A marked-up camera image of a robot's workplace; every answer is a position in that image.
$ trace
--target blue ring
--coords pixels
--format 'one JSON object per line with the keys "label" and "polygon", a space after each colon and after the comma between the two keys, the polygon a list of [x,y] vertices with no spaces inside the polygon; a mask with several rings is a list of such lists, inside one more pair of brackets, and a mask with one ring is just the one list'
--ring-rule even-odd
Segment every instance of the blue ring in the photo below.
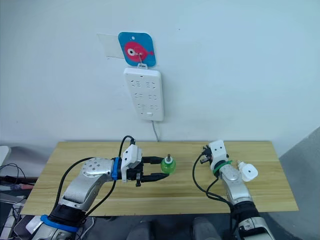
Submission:
{"label": "blue ring", "polygon": [[67,231],[70,233],[76,233],[79,230],[79,228],[76,226],[68,226],[68,225],[63,225],[63,224],[59,224],[59,223],[50,221],[48,219],[48,215],[42,215],[40,219],[47,226],[50,226],[50,227],[53,227],[56,229],[61,229],[61,230],[64,230],[64,231]]}
{"label": "blue ring", "polygon": [[113,164],[113,169],[112,169],[112,174],[111,177],[113,180],[117,181],[118,180],[118,163],[119,163],[119,158],[120,157],[116,157],[114,160],[114,164]]}

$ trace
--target white wall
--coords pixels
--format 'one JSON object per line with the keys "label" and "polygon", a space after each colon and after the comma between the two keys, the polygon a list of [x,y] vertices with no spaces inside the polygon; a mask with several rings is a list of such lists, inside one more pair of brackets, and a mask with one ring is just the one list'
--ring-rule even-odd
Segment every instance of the white wall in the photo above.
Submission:
{"label": "white wall", "polygon": [[162,141],[271,140],[280,156],[319,126],[319,12],[316,0],[2,0],[1,143],[37,166],[58,141],[154,141],[127,64],[96,36],[128,31],[153,38]]}

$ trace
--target white cable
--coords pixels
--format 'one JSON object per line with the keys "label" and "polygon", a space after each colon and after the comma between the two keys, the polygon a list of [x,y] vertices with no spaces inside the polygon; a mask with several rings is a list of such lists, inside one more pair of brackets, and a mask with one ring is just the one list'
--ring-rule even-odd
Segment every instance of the white cable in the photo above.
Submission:
{"label": "white cable", "polygon": [[156,141],[159,142],[158,134],[157,134],[156,129],[155,129],[155,122],[154,121],[151,121],[151,122],[152,122],[152,128],[153,128],[153,132],[154,132]]}
{"label": "white cable", "polygon": [[94,226],[94,224],[95,224],[95,219],[94,219],[94,217],[92,217],[92,224],[90,225],[90,227],[87,228],[87,230],[84,231],[84,233],[81,234],[81,236],[80,236],[81,240],[86,235],[86,233]]}

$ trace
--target red fish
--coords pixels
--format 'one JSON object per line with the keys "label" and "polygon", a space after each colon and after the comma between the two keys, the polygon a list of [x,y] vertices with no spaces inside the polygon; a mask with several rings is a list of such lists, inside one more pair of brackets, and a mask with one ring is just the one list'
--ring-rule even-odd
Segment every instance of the red fish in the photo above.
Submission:
{"label": "red fish", "polygon": [[153,51],[147,51],[142,45],[140,45],[139,43],[137,43],[136,41],[129,41],[125,44],[124,46],[124,51],[126,56],[134,62],[139,63],[140,62],[140,58],[139,55],[141,57],[141,60],[145,60],[146,57],[148,56],[148,54],[153,55],[154,52]]}

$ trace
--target green band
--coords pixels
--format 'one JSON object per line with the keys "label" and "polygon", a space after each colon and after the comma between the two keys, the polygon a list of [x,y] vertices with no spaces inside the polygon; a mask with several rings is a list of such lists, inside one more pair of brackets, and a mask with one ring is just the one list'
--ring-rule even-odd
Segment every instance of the green band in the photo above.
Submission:
{"label": "green band", "polygon": [[227,165],[227,164],[231,164],[232,163],[232,160],[229,160],[229,161],[226,161],[224,163],[221,163],[219,166],[217,166],[214,170],[213,170],[213,174],[215,174],[217,171],[219,171],[220,168],[222,168],[224,165]]}

